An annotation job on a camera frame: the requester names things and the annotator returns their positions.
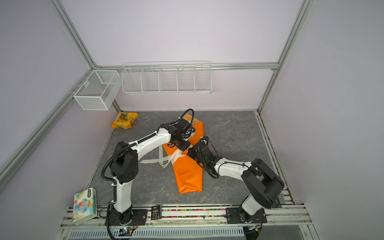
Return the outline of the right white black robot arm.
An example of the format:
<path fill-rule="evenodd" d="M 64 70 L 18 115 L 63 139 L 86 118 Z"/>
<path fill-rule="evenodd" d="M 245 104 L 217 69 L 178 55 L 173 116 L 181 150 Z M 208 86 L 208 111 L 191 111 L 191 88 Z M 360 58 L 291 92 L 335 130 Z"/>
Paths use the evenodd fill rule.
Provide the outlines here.
<path fill-rule="evenodd" d="M 252 162 L 228 160 L 212 152 L 207 141 L 200 141 L 188 149 L 187 156 L 208 173 L 211 178 L 229 177 L 242 181 L 250 195 L 241 203 L 241 220 L 254 217 L 262 208 L 270 209 L 285 187 L 284 181 L 261 159 Z"/>

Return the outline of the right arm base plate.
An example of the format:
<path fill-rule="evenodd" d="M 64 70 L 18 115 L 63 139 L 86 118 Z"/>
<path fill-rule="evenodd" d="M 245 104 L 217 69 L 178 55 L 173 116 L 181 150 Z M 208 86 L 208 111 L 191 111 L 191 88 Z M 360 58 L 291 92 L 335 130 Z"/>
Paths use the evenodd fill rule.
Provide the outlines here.
<path fill-rule="evenodd" d="M 228 224 L 265 224 L 267 218 L 264 208 L 259 209 L 255 214 L 250 215 L 240 207 L 226 208 L 226 219 Z"/>

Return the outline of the cream printed ribbon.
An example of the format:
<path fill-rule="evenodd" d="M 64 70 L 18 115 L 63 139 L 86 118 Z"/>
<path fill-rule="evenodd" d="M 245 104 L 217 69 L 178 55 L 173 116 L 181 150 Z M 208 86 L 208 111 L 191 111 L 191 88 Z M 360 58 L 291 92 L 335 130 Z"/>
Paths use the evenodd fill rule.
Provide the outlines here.
<path fill-rule="evenodd" d="M 169 164 L 174 164 L 178 159 L 186 157 L 181 150 L 176 150 L 170 156 L 163 156 L 163 147 L 159 147 L 159 157 L 157 159 L 142 160 L 141 164 L 155 164 L 159 163 L 162 168 L 166 168 Z"/>

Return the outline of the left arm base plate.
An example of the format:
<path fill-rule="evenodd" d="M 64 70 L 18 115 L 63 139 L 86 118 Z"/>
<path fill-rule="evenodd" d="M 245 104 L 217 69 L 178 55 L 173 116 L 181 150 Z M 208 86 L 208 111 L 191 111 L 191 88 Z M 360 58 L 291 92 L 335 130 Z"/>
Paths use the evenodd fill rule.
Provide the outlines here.
<path fill-rule="evenodd" d="M 128 209 L 119 213 L 115 208 L 109 211 L 107 219 L 109 226 L 143 226 L 146 224 L 148 210 Z"/>

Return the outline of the orange wrapping paper sheet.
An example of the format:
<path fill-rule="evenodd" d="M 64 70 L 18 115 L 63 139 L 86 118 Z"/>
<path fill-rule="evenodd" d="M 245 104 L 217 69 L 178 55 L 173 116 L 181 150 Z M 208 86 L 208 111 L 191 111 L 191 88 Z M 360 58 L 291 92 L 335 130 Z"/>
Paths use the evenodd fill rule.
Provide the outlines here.
<path fill-rule="evenodd" d="M 192 125 L 195 128 L 195 134 L 189 138 L 189 142 L 194 146 L 204 136 L 204 123 L 194 119 Z M 203 169 L 186 155 L 187 152 L 187 150 L 184 151 L 182 153 L 184 156 L 172 162 L 179 194 L 203 191 Z"/>

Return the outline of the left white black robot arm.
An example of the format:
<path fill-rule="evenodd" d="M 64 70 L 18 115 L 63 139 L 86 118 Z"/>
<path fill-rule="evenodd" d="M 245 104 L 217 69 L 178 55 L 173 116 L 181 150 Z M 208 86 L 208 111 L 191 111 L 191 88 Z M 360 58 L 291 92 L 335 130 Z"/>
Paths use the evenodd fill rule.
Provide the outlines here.
<path fill-rule="evenodd" d="M 195 135 L 196 129 L 191 128 L 184 134 L 181 129 L 174 126 L 159 128 L 154 133 L 130 142 L 123 144 L 123 147 L 118 147 L 116 153 L 108 160 L 102 170 L 102 178 L 111 181 L 114 190 L 114 200 L 112 201 L 113 208 L 119 214 L 123 214 L 132 208 L 131 192 L 132 183 L 138 174 L 139 160 L 150 151 L 166 145 L 173 144 L 176 150 L 170 155 L 154 160 L 145 160 L 145 164 L 165 162 L 162 167 L 168 164 L 174 164 L 180 157 L 184 157 L 183 152 L 191 147 L 189 138 Z"/>

